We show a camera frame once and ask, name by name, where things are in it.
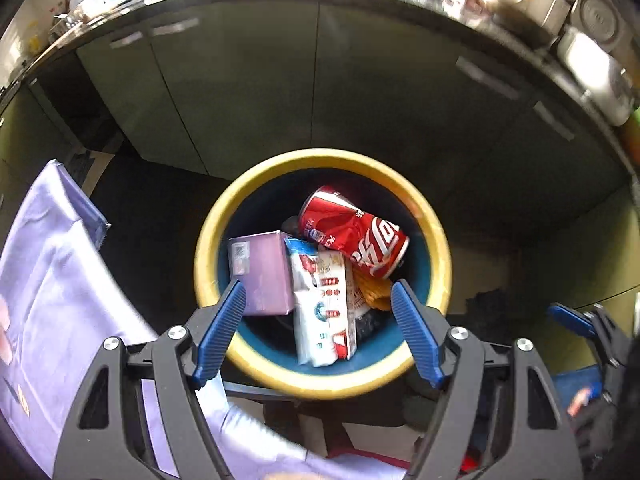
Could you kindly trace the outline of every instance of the purple cloth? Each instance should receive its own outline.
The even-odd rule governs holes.
[[[6,330],[12,349],[11,360],[0,362],[0,410],[49,476],[66,415],[102,341],[116,335],[135,344],[157,337],[97,252],[107,227],[62,165],[52,160],[31,186],[0,256],[0,295],[8,308],[0,330]],[[143,381],[143,394],[158,465],[177,476],[153,381]],[[335,480],[404,476],[404,470],[374,459],[326,460],[282,439],[229,405],[220,375],[197,396],[237,479],[262,480],[272,472],[309,472]]]

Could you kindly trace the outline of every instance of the metal screw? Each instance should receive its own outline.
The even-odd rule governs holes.
[[[463,341],[469,337],[469,330],[463,326],[455,326],[449,333],[453,339],[457,339],[458,341]]]
[[[187,335],[187,329],[181,325],[172,326],[169,329],[169,337],[171,339],[182,339]]]
[[[529,352],[533,350],[533,343],[524,337],[518,339],[516,341],[516,345],[518,345],[518,348],[523,352]]]
[[[104,340],[104,343],[102,343],[102,346],[104,346],[105,350],[113,350],[117,348],[119,344],[120,344],[120,340],[117,337],[108,337],[107,339]]]

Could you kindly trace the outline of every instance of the blue rubber pad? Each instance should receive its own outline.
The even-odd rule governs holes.
[[[551,318],[567,330],[581,337],[591,338],[596,335],[593,325],[578,312],[559,303],[551,305],[547,313]]]
[[[193,373],[193,381],[200,387],[218,374],[226,349],[242,319],[245,304],[244,285],[237,282],[220,306],[218,314],[209,325],[198,347],[198,363]]]
[[[420,377],[434,388],[440,388],[445,379],[440,368],[440,348],[402,283],[396,282],[391,289],[391,309],[414,356]]]

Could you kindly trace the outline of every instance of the barcode label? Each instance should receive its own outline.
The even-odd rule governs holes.
[[[237,242],[231,245],[234,276],[249,273],[249,242]]]

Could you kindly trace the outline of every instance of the red soda can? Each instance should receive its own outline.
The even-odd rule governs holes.
[[[365,213],[330,186],[306,200],[298,222],[305,237],[340,251],[376,278],[388,278],[409,246],[397,225]]]

